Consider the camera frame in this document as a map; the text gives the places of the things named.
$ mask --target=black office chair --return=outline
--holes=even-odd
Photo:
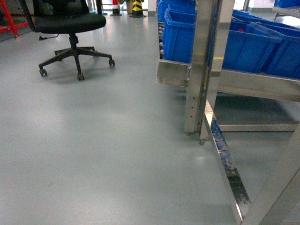
[[[109,65],[114,66],[112,56],[95,51],[94,47],[77,47],[78,37],[76,33],[99,29],[105,26],[106,19],[101,15],[90,13],[85,0],[33,0],[34,22],[31,18],[25,0],[19,0],[26,20],[34,32],[44,34],[69,34],[71,48],[55,51],[54,57],[39,64],[41,76],[47,76],[44,66],[56,61],[74,56],[78,70],[77,79],[84,80],[81,72],[78,55],[91,55],[109,58]]]

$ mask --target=blue storage crate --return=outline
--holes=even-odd
[[[195,14],[165,12],[164,57],[166,60],[191,61],[195,35]]]
[[[271,31],[263,31],[256,23],[232,21],[223,68],[260,73],[276,43],[281,39]]]
[[[195,7],[184,7],[184,6],[177,6],[177,5],[168,4],[168,8],[171,11],[176,11],[176,12],[189,13],[189,14],[195,14],[196,13],[196,8]]]
[[[263,72],[271,75],[300,79],[300,30],[264,25],[276,31],[282,38],[263,67]]]
[[[262,19],[260,17],[254,16],[254,15],[233,14],[233,16],[244,22],[264,22],[264,21],[266,21],[265,19]]]
[[[286,25],[286,24],[283,24],[283,23],[279,23],[279,22],[272,22],[272,21],[268,21],[268,20],[265,20],[265,21],[259,21],[259,23],[261,25],[271,25],[271,26],[277,26],[277,27],[284,27],[284,28],[288,28],[288,29],[294,29],[294,30],[299,30],[299,28],[296,28],[296,27],[292,27],[292,26],[289,26],[289,25]]]
[[[274,6],[280,8],[300,6],[300,0],[276,0]]]
[[[165,22],[165,11],[168,8],[168,5],[175,5],[180,7],[196,8],[195,1],[181,1],[181,0],[160,0],[158,3],[158,21]]]
[[[232,12],[232,15],[236,15],[236,14],[239,14],[239,15],[249,15],[248,12],[244,12],[244,11],[240,11],[240,10],[234,9],[233,12]]]
[[[192,13],[184,13],[184,12],[173,10],[174,8],[176,9],[176,7],[179,7],[179,6],[174,7],[174,5],[172,5],[172,6],[169,5],[168,8],[167,8],[167,11],[172,12],[172,13],[178,13],[178,14],[181,14],[182,16],[188,16],[189,18],[191,17],[190,15],[195,15],[196,16],[195,9],[193,9],[193,8],[186,7],[186,8],[188,8],[187,11],[189,11],[189,10],[192,11],[193,10],[193,12]],[[168,39],[168,37],[167,37],[168,36],[168,28],[169,28],[169,26],[165,26],[164,35],[163,35],[163,45],[165,45],[165,41]]]

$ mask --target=striped bollard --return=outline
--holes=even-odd
[[[118,0],[112,0],[112,14],[110,16],[122,15],[120,14],[120,6]]]
[[[135,0],[133,2],[132,15],[130,15],[130,17],[133,17],[133,18],[145,17],[145,15],[143,15],[143,8],[142,8],[141,0]]]

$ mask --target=yellow and black striped post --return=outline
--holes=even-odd
[[[132,4],[132,15],[130,17],[138,18],[138,17],[145,17],[143,15],[143,8],[141,0],[135,0]]]

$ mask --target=chair seat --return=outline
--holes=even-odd
[[[85,13],[71,18],[44,16],[35,17],[36,32],[45,34],[80,33],[104,27],[106,19],[103,15]]]

